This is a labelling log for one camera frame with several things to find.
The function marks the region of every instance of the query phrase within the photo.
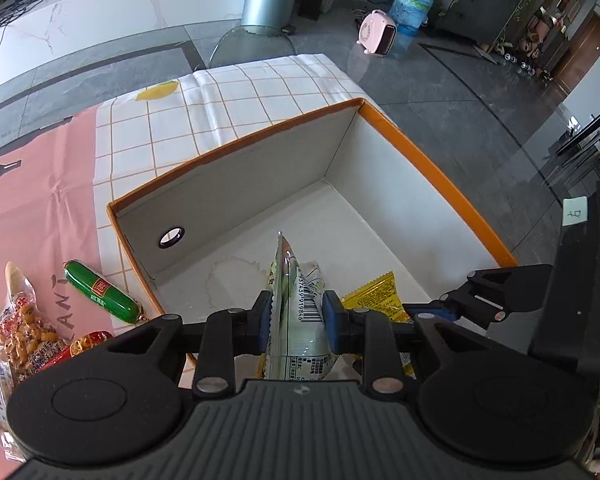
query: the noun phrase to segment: green sausage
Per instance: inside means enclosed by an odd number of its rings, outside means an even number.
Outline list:
[[[87,298],[118,319],[131,324],[140,320],[142,310],[134,300],[79,261],[65,263],[64,276]]]

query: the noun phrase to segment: dark cabinet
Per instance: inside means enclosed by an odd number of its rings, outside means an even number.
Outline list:
[[[493,44],[521,0],[456,0],[436,20],[436,28]]]

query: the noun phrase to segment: plant pot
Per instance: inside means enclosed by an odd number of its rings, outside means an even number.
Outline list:
[[[311,20],[317,20],[320,17],[320,5],[322,0],[302,0],[298,16],[303,16]]]

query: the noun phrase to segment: black floor border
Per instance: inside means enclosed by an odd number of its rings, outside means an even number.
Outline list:
[[[117,63],[120,61],[124,61],[127,59],[133,59],[135,57],[145,56],[146,54],[155,54],[157,52],[165,52],[167,50],[174,50],[176,48],[179,48],[182,51],[185,59],[187,60],[187,63],[189,64],[189,67],[191,68],[192,73],[195,72],[196,70],[206,68],[205,63],[202,60],[202,57],[200,56],[200,53],[198,52],[198,50],[196,49],[196,46],[193,44],[193,42],[191,40],[190,41],[178,41],[177,43],[167,43],[167,44],[162,44],[162,45],[157,45],[157,46],[151,46],[148,48],[144,48],[142,50],[125,52],[124,54],[119,54],[118,56],[109,57],[107,59],[101,59],[100,61],[95,61],[93,63],[75,68],[73,70],[69,70],[69,72],[65,72],[61,75],[57,75],[55,77],[47,79],[46,81],[43,81],[36,85],[33,85],[30,88],[23,90],[22,92],[19,92],[15,95],[5,99],[4,101],[1,101],[0,102],[0,110],[6,106],[18,101],[19,99],[27,97],[35,92],[43,90],[43,89],[45,89],[51,85],[54,85],[56,83],[65,81],[66,79],[69,79],[71,77],[83,74],[85,72],[89,72],[90,70],[96,70],[97,68],[102,68],[104,66],[107,66],[107,65],[110,65],[113,63]]]
[[[531,165],[534,168],[536,168],[536,171],[538,172],[538,174],[542,177],[542,180],[544,181],[544,185],[547,186],[547,189],[549,190],[549,192],[551,192],[551,194],[554,196],[556,202],[560,205],[560,208],[562,208],[562,202],[558,198],[557,193],[553,190],[553,188],[551,186],[549,186],[546,183],[546,176],[544,176],[544,174],[542,173],[542,171],[540,170],[540,168],[538,167],[538,165],[534,162],[534,160],[531,158],[531,156],[526,151],[525,147],[518,140],[518,138],[513,134],[513,132],[511,130],[509,130],[509,128],[507,128],[507,125],[500,119],[500,117],[498,117],[498,115],[493,110],[491,110],[491,107],[486,102],[484,102],[484,100],[474,91],[474,89],[472,89],[456,72],[454,72],[454,70],[448,64],[446,64],[444,61],[442,61],[434,53],[430,52],[429,49],[432,49],[432,50],[445,50],[446,52],[452,52],[453,54],[460,54],[460,52],[456,52],[456,51],[448,49],[448,48],[443,48],[443,47],[438,47],[438,46],[435,46],[435,45],[430,45],[430,44],[427,44],[427,43],[418,43],[418,44],[424,49],[424,51],[427,54],[429,54],[433,59],[435,59],[443,67],[445,67],[447,70],[449,70],[449,72],[451,72],[452,75],[455,76],[455,78],[458,79],[458,81],[461,82],[462,85],[464,85],[465,88],[467,88],[467,90],[469,92],[471,92],[472,95],[474,95],[474,97],[482,104],[482,106],[484,106],[488,110],[488,112],[493,116],[493,118],[498,121],[498,124],[500,124],[500,126],[502,126],[503,129],[509,134],[509,137],[511,137],[511,139],[513,139],[513,141],[517,144],[517,146],[519,147],[520,151],[522,151],[522,153],[525,154],[526,158],[531,163]]]

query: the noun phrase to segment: metal screw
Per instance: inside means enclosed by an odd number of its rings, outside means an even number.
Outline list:
[[[205,377],[196,383],[197,388],[205,394],[219,394],[229,387],[222,377]]]
[[[402,381],[395,377],[380,377],[371,384],[371,387],[379,394],[394,394],[399,392],[403,386]]]

